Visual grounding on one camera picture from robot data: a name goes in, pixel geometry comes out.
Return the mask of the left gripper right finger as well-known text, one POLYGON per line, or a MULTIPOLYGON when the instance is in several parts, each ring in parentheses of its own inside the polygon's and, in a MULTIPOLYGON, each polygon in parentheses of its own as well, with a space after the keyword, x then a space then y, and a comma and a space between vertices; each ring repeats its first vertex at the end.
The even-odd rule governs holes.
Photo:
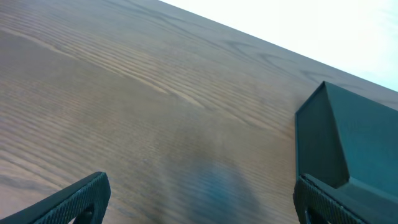
POLYGON ((364 221, 333 199, 313 180, 301 175, 296 181, 293 201, 301 224, 348 223, 364 221))

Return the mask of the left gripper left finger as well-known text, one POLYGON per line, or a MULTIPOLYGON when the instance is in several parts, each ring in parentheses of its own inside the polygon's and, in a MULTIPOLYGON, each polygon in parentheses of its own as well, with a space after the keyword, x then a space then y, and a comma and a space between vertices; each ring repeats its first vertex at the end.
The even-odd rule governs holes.
POLYGON ((101 224, 111 196, 108 176, 95 172, 1 220, 2 224, 101 224))

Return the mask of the black gift box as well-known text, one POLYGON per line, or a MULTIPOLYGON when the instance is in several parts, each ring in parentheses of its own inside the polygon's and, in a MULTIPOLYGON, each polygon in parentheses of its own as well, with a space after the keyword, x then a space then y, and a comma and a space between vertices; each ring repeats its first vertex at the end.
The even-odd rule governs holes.
POLYGON ((397 111, 323 82, 295 114, 296 181, 364 223, 397 222, 397 111))

